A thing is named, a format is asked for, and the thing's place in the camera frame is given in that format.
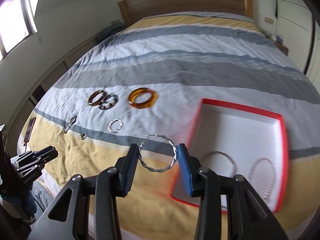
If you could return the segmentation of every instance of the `red box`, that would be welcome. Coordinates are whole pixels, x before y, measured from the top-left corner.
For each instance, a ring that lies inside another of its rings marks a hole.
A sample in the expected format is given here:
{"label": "red box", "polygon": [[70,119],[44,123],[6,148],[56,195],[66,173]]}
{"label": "red box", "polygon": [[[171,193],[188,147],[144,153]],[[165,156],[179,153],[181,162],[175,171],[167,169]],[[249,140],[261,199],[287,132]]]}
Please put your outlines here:
{"label": "red box", "polygon": [[[193,120],[187,148],[191,156],[200,160],[201,165],[219,175],[230,177],[242,174],[248,179],[251,174],[251,184],[261,197],[275,178],[276,183],[267,199],[267,206],[272,212],[280,210],[289,161],[282,115],[251,106],[203,98]],[[210,155],[213,151],[220,151],[227,156]],[[173,199],[198,206],[199,198],[187,195],[179,171],[171,189]],[[226,205],[224,196],[221,196],[221,205]]]}

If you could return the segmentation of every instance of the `headboard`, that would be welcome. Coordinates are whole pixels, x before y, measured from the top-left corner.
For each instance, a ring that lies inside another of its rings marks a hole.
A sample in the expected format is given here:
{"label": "headboard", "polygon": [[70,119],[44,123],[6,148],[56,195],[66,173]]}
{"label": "headboard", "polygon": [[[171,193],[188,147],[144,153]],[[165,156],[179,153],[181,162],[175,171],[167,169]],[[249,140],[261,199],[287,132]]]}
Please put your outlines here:
{"label": "headboard", "polygon": [[252,0],[123,0],[118,5],[127,26],[144,17],[183,11],[204,10],[253,17]]}

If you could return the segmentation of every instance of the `striped bedsheet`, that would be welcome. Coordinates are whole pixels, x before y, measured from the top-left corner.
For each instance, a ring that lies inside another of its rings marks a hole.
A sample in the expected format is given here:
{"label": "striped bedsheet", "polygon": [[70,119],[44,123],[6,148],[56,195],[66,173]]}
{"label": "striped bedsheet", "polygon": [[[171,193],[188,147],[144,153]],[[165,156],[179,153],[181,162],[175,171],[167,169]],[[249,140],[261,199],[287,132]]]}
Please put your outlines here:
{"label": "striped bedsheet", "polygon": [[[158,93],[151,108],[127,103],[136,88]],[[104,89],[118,95],[109,110],[88,105],[89,96]],[[249,105],[284,116],[289,140],[289,179],[276,217],[290,239],[304,230],[320,204],[320,96],[293,62],[243,16],[182,12],[142,19],[87,52],[41,99],[29,147],[57,148],[46,164],[42,183],[55,196],[70,177],[97,175],[126,155],[146,133],[160,133],[176,144],[186,143],[201,98]],[[69,119],[76,123],[63,133]],[[108,123],[123,121],[110,133]],[[22,130],[25,134],[27,124]],[[87,134],[80,140],[80,134]],[[18,149],[22,147],[20,136]],[[167,165],[172,148],[149,141],[143,156],[148,165]],[[132,190],[119,198],[118,214],[125,238],[193,239],[198,208],[170,198],[172,175],[178,169],[152,173],[137,166]],[[93,235],[93,204],[89,228]],[[222,216],[222,239],[227,217]]]}

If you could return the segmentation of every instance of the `brown bangle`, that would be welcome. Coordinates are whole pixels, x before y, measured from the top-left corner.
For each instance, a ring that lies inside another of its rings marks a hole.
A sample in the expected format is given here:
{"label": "brown bangle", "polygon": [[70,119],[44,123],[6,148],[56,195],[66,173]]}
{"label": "brown bangle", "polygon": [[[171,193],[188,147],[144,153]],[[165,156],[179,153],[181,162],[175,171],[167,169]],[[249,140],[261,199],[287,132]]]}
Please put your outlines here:
{"label": "brown bangle", "polygon": [[[135,98],[137,96],[140,96],[141,94],[144,93],[149,93],[151,96],[147,101],[144,101],[142,103],[135,103]],[[155,91],[153,91],[152,89],[149,88],[138,88],[134,91],[131,92],[131,94],[128,97],[128,103],[135,107],[135,108],[146,108],[146,107],[150,107],[153,105],[153,103],[156,101],[157,99],[157,93]]]}
{"label": "brown bangle", "polygon": [[[97,101],[92,102],[92,100],[98,95],[103,94]],[[88,103],[90,106],[97,106],[100,102],[107,96],[107,93],[103,90],[95,91],[88,99]]]}

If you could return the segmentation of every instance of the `nightstand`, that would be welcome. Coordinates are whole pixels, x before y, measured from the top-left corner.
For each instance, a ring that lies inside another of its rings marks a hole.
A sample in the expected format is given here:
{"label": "nightstand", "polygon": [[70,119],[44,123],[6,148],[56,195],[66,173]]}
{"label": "nightstand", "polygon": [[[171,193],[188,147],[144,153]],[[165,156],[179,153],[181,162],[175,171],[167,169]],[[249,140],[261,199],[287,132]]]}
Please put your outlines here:
{"label": "nightstand", "polygon": [[282,43],[280,42],[274,42],[274,45],[276,45],[276,47],[281,50],[286,56],[288,55],[289,53],[289,49],[284,46]]}

